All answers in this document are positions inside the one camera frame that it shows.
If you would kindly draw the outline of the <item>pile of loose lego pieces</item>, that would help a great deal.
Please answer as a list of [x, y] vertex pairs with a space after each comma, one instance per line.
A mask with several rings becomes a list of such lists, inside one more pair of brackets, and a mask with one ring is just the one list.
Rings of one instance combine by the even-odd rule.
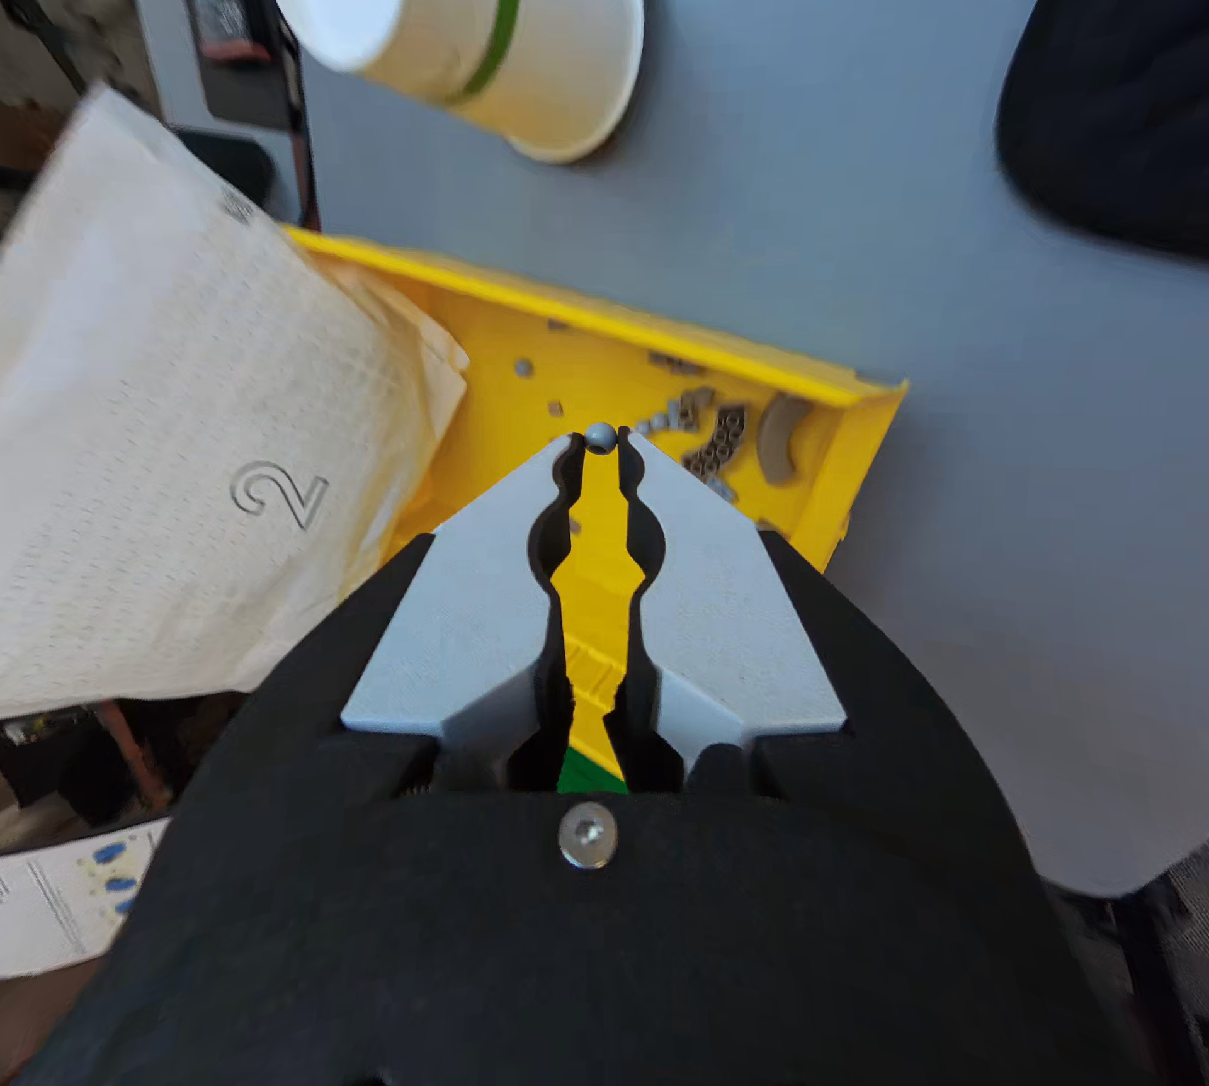
[[536, 441], [579, 433], [597, 421], [629, 428], [673, 456], [675, 464], [735, 503], [725, 474], [743, 454], [751, 423], [751, 384], [759, 374], [737, 355], [688, 353], [613, 341], [567, 341], [505, 350], [488, 370], [492, 391], [507, 401], [512, 427], [532, 423]]

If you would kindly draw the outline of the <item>tan curved lego piece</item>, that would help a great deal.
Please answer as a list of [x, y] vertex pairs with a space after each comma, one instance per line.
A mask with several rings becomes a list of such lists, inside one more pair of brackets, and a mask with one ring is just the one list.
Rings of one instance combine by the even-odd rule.
[[793, 442], [813, 412], [813, 403], [798, 394], [776, 393], [765, 406], [757, 426], [756, 455], [770, 486], [788, 486], [798, 476]]

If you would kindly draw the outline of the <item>green lego plate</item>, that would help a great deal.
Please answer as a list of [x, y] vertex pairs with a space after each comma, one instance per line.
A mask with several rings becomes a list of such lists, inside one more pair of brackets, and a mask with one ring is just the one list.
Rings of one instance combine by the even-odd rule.
[[558, 775], [556, 791], [562, 795], [628, 794], [625, 781], [596, 761], [568, 747]]

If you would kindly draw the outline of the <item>black cloth pad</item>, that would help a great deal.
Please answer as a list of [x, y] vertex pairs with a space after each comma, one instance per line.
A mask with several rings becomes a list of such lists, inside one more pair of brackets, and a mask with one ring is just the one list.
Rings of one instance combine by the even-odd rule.
[[1037, 0], [995, 120], [1008, 183], [1052, 222], [1208, 260], [1208, 0]]

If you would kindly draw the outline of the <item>yellow plastic bin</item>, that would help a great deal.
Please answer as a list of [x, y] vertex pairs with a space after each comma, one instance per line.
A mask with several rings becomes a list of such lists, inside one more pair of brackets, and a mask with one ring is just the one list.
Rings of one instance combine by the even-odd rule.
[[[488, 370], [507, 350], [547, 348], [577, 340], [609, 341], [688, 353], [737, 355], [760, 379], [751, 384], [751, 423], [742, 455], [725, 476], [733, 484], [735, 503], [764, 534], [789, 551], [791, 564], [824, 569], [849, 530], [853, 506], [876, 456], [908, 394], [905, 380], [876, 382], [856, 369], [801, 353], [757, 344], [688, 323], [613, 304], [601, 297], [553, 289], [519, 277], [483, 271], [460, 262], [396, 251], [353, 238], [295, 232], [312, 262], [328, 265], [340, 278], [369, 281], [373, 295], [408, 297], [468, 350], [468, 391], [453, 428], [435, 455], [398, 523], [402, 591], [386, 598], [385, 614], [366, 634], [354, 629], [351, 607], [320, 629], [327, 649], [337, 632], [357, 645], [340, 670], [335, 731], [342, 735], [412, 738], [346, 728], [342, 712], [353, 694], [400, 601], [416, 576], [435, 530], [507, 474], [556, 440], [537, 442], [536, 427], [510, 426], [507, 401], [495, 396]], [[756, 455], [761, 413], [776, 393], [798, 394], [813, 412], [793, 442], [796, 477], [788, 486], [766, 484]], [[641, 571], [628, 553], [628, 501], [620, 489], [618, 450], [596, 456], [585, 450], [582, 491], [571, 508], [571, 549], [552, 576], [562, 605], [566, 661], [575, 709], [568, 746], [623, 777], [606, 731], [628, 660], [629, 603]]]

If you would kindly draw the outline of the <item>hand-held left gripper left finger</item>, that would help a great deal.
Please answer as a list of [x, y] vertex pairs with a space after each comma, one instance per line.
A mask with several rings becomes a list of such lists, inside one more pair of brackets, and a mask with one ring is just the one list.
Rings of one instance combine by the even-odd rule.
[[440, 524], [340, 713], [417, 736], [500, 786], [555, 791], [573, 718], [561, 597], [586, 441], [553, 440]]

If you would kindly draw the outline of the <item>black electronic device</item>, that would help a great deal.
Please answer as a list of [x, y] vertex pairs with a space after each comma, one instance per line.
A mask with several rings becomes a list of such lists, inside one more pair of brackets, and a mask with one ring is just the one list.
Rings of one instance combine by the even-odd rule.
[[276, 0], [187, 0], [206, 110], [216, 118], [291, 134], [301, 111], [294, 44]]

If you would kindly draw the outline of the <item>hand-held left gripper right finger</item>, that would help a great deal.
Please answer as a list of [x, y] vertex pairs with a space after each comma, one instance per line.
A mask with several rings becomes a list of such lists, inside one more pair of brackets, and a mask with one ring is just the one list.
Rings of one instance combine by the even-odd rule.
[[845, 709], [757, 525], [633, 430], [616, 454], [643, 575], [606, 716], [628, 790], [679, 791], [716, 746], [745, 765], [764, 740], [842, 732]]

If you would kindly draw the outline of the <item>paper sheet with blue marks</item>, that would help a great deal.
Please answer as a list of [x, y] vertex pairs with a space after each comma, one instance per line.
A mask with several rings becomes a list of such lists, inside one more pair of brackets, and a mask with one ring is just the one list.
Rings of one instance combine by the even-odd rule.
[[7, 854], [2, 859], [2, 979], [102, 956], [126, 922], [170, 818]]

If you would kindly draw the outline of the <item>white numbered paper bag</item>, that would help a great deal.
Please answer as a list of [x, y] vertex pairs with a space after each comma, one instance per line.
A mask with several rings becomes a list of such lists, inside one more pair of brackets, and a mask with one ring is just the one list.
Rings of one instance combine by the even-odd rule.
[[380, 568], [468, 391], [437, 320], [106, 87], [2, 290], [4, 718], [259, 688]]

